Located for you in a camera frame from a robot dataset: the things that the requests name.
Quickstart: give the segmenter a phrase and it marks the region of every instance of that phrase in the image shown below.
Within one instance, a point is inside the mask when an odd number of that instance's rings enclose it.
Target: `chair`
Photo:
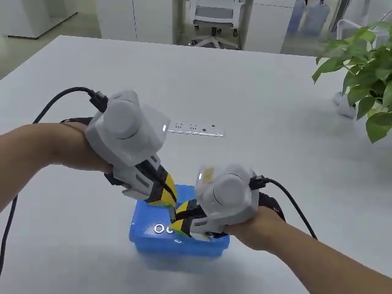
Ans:
[[[364,12],[362,15],[362,24],[357,24],[354,23],[350,20],[346,20],[346,19],[342,19],[339,20],[339,22],[337,23],[337,29],[336,29],[336,38],[337,40],[342,40],[344,38],[346,38],[347,36],[343,36],[344,34],[344,30],[357,30],[360,29],[362,26],[366,26],[368,25],[368,18],[369,18],[369,7],[365,7],[364,8]],[[392,10],[389,11],[387,14],[385,14],[383,16],[383,18],[381,19],[381,21],[387,21],[387,22],[391,22],[392,20]],[[372,44],[373,47],[378,47],[381,46],[383,44],[385,44],[388,39],[389,39],[389,32],[385,31],[383,28],[375,28],[373,30],[373,32],[376,35],[376,38],[374,40],[374,43]]]
[[[211,26],[210,36],[196,36],[192,45],[202,47],[212,43],[220,49],[219,43],[239,49],[238,44],[218,37],[220,28],[233,29],[233,36],[238,35],[241,7],[244,3],[239,0],[190,0],[190,20],[198,26]]]

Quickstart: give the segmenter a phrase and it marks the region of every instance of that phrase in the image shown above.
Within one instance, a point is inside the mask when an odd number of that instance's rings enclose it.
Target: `yellow label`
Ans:
[[[203,172],[203,184],[209,184],[213,181],[214,178],[214,168],[207,168]]]

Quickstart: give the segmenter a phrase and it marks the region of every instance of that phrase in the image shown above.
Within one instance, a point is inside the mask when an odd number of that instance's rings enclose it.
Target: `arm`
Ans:
[[[286,224],[268,208],[226,231],[253,249],[279,257],[311,294],[392,293],[392,279]]]
[[[89,147],[84,129],[74,122],[33,124],[0,136],[0,211],[47,165],[110,172]]]

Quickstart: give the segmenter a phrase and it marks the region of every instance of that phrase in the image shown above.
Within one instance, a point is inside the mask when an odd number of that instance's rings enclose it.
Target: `blue water bottle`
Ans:
[[[330,13],[331,9],[325,4],[324,0],[310,5],[301,33],[307,36],[318,37]]]
[[[306,7],[305,0],[296,0],[290,23],[288,24],[287,34],[295,34],[298,32],[302,17]]]

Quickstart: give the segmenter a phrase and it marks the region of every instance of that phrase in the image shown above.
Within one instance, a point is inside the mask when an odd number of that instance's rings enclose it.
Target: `power strip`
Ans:
[[[184,124],[183,122],[175,122],[170,124],[169,133],[191,134],[211,137],[224,137],[225,131],[214,124]]]

